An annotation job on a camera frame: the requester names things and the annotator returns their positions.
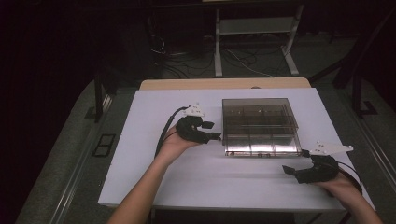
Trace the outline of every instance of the transparent container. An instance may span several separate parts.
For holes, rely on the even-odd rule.
[[[223,99],[227,156],[300,156],[297,122],[287,98]]]

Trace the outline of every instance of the gray floor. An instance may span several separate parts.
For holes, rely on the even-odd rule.
[[[262,73],[274,77],[290,77],[279,50],[285,39],[285,36],[272,35],[223,38],[223,77],[266,77]],[[328,40],[326,34],[297,38],[291,54],[301,77],[311,77],[341,59],[354,43],[354,39],[335,39],[331,44]],[[259,73],[247,70],[228,50]],[[206,54],[198,56],[185,55],[183,52],[171,53],[175,55],[166,61],[171,67],[165,69],[163,78],[214,76],[212,48],[208,48]],[[364,82],[363,100],[370,101],[378,115],[358,119],[350,110],[350,87],[345,90],[335,90],[332,87],[335,74],[336,71],[314,83],[313,87],[318,89],[342,142],[354,146],[355,150],[348,153],[349,157],[360,173],[378,214],[385,223],[392,223],[396,219],[396,194],[394,186],[389,183],[391,177],[387,175],[387,169],[391,170],[392,167],[384,166],[379,161],[389,160],[389,164],[396,162],[396,152],[393,151],[396,141],[393,137],[396,134],[395,113],[375,89]],[[18,223],[106,222],[113,210],[98,205],[97,200],[134,92],[134,88],[119,89],[118,94],[112,96],[111,105],[106,107],[101,121],[93,123],[93,119],[84,118],[89,108],[94,106],[93,85],[87,87],[64,125],[49,160],[21,211]],[[116,135],[110,155],[106,158],[91,156],[100,136],[109,133]],[[296,223],[307,223],[314,215],[295,214]],[[341,217],[342,214],[325,214],[315,223],[338,223]],[[354,223],[354,220],[351,219],[348,223]]]

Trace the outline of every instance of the wire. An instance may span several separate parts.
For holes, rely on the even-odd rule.
[[[179,63],[178,65],[173,65],[173,66],[184,66],[184,67],[187,68],[187,72],[188,72],[190,75],[198,77],[198,76],[201,76],[201,75],[202,75],[203,73],[205,73],[205,72],[214,71],[214,70],[209,70],[209,69],[207,69],[208,67],[210,67],[210,65],[212,65],[213,59],[214,59],[214,55],[212,54],[212,56],[211,56],[211,58],[210,58],[209,64],[205,65],[204,67],[193,67],[193,66],[190,66],[190,65],[188,65],[188,64],[186,64],[186,63],[179,62],[179,61],[173,61],[173,60],[170,60],[170,63]],[[195,74],[195,73],[191,72],[190,69],[204,70],[204,71],[200,72],[199,74]]]
[[[165,48],[165,41],[157,35],[152,35],[151,37],[159,38],[161,40],[161,42],[163,43],[163,45],[161,46],[160,49],[158,49],[158,50],[152,49],[151,51],[153,51],[155,53],[159,53],[159,54],[166,54],[166,50],[162,51]]]
[[[166,136],[164,139],[163,139],[163,142],[165,142],[166,141],[166,139],[168,139],[168,137],[170,137],[172,134],[174,134],[174,133],[177,133],[177,132],[172,132],[172,133],[170,133],[168,136]]]
[[[190,106],[183,106],[181,108],[179,108],[177,111],[175,111],[175,113],[169,117],[169,120],[166,122],[165,127],[163,127],[163,132],[161,133],[160,139],[158,140],[158,144],[157,144],[157,148],[155,150],[155,154],[154,154],[154,158],[157,157],[158,153],[160,152],[161,147],[163,146],[163,141],[166,139],[164,138],[166,135],[166,132],[168,132],[169,127],[171,126],[172,121],[175,118],[175,115],[181,111],[181,110],[185,110],[187,108],[189,108]]]
[[[164,64],[163,64],[163,67],[166,68],[166,69],[168,69],[168,70],[173,70],[173,72],[176,72],[176,73],[179,72],[179,73],[180,73],[181,75],[183,75],[185,78],[189,78],[189,76],[187,76],[186,73],[184,73],[183,71],[181,71],[181,70],[178,69],[178,68],[175,68],[174,66],[170,66],[170,65],[164,63]]]
[[[249,68],[232,51],[230,51],[229,49],[223,49],[223,50],[226,50],[226,51],[230,52],[238,60],[238,62],[240,62],[247,70],[250,70],[250,71],[252,71],[254,73],[265,75],[265,76],[268,76],[268,77],[274,77],[274,76],[271,76],[269,74],[265,74],[265,73],[262,73],[262,72],[259,72],[259,71],[256,71],[256,70],[253,70],[253,69]]]
[[[353,169],[350,165],[345,164],[345,163],[340,162],[340,161],[338,161],[338,164],[343,164],[343,165],[345,165],[347,168],[349,168],[350,170],[352,170],[352,171],[356,174],[356,176],[358,177],[358,179],[359,179],[359,185],[362,187],[361,176],[358,174],[358,172],[357,172],[355,169]]]

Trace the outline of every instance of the black cable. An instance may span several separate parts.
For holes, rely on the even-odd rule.
[[[178,68],[175,68],[174,66],[170,66],[170,65],[164,63],[164,64],[163,64],[163,67],[167,68],[168,70],[173,70],[174,72],[176,71],[176,72],[178,72],[178,74],[183,75],[185,78],[189,78],[189,76],[187,76],[187,74],[186,74],[185,72],[181,71],[181,70],[178,69]]]
[[[176,71],[174,71],[174,70],[172,70],[172,69],[170,69],[170,68],[164,67],[164,66],[163,66],[163,69],[168,70],[169,72],[171,72],[172,74],[174,74],[175,77],[181,78],[181,76],[180,76]]]
[[[168,137],[170,137],[172,134],[174,134],[174,133],[177,133],[177,132],[172,132],[172,133],[170,133],[168,136],[166,136],[164,139],[163,139],[163,143],[166,141],[166,139],[168,139]]]
[[[339,163],[339,164],[345,165],[347,168],[349,168],[349,169],[351,169],[353,172],[355,172],[356,176],[357,176],[358,179],[359,179],[359,185],[360,185],[361,188],[362,188],[361,176],[358,174],[358,172],[357,172],[355,169],[353,169],[351,166],[349,166],[349,165],[347,165],[347,164],[345,164],[345,163],[343,163],[343,162],[338,161],[338,163]]]
[[[179,111],[185,110],[187,108],[189,108],[189,106],[183,106],[183,107],[179,108],[177,111],[175,111],[175,113],[171,117],[169,117],[169,120],[166,122],[165,127],[163,127],[163,132],[161,133],[160,139],[158,140],[158,144],[157,144],[157,148],[155,150],[154,158],[157,157],[158,153],[160,152],[161,147],[163,146],[163,141],[164,141],[164,139],[166,139],[164,137],[166,135],[166,132],[168,132],[168,129],[171,126],[171,123],[174,120],[175,115]]]
[[[208,64],[208,65],[205,65],[204,67],[192,67],[192,66],[190,66],[190,65],[188,65],[188,64],[186,64],[186,63],[183,63],[183,62],[173,61],[173,60],[169,60],[169,61],[170,61],[171,63],[179,63],[178,65],[173,65],[173,67],[175,67],[175,66],[184,66],[184,67],[187,68],[187,72],[188,72],[189,75],[198,77],[198,76],[201,76],[203,73],[205,73],[205,72],[207,72],[207,71],[213,71],[213,70],[207,69],[208,67],[210,67],[210,65],[212,65],[213,59],[214,59],[214,56],[212,55],[211,58],[210,58],[209,64]],[[204,70],[204,71],[200,72],[199,74],[194,74],[194,73],[192,73],[192,72],[190,71],[190,69]]]

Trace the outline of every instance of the white table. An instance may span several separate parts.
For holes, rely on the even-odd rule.
[[[99,204],[118,205],[153,160],[157,141],[169,117],[180,107],[200,103],[204,120],[221,132],[221,100],[288,98],[304,149],[321,142],[341,144],[313,88],[252,90],[138,91],[109,168]],[[333,155],[352,165],[346,153]],[[156,208],[262,211],[342,211],[340,203],[319,187],[298,184],[282,165],[312,167],[308,158],[259,159],[224,156],[221,142],[187,150],[168,169],[154,201]],[[365,189],[364,196],[369,201]]]

